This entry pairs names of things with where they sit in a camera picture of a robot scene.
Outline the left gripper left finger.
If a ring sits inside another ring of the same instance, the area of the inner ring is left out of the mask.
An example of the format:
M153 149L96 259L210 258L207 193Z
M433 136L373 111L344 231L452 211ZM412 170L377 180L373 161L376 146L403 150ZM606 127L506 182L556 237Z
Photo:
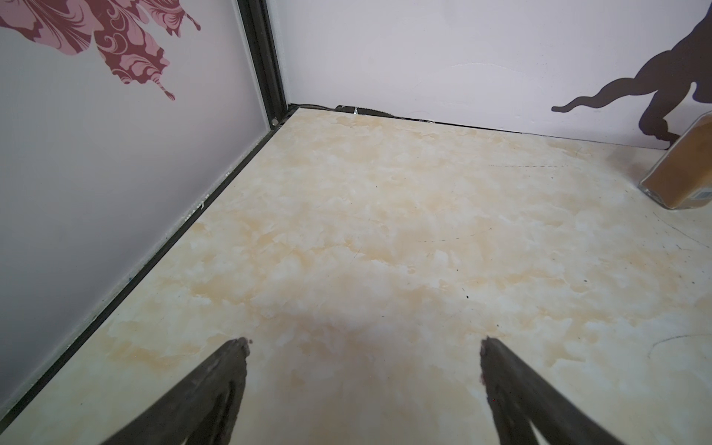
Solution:
M228 444L247 380L250 342L231 339L106 444Z

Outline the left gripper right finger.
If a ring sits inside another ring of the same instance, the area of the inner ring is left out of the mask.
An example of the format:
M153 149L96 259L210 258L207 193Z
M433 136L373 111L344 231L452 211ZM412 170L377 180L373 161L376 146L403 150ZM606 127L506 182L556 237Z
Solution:
M500 339L480 347L481 380L502 444L619 444L610 432L528 366Z

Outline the brown spice jar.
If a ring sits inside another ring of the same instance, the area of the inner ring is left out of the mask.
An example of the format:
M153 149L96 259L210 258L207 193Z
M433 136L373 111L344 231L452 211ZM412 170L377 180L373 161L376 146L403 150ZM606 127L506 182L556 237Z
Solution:
M699 209L711 202L711 113L702 115L647 172L638 188L661 207Z

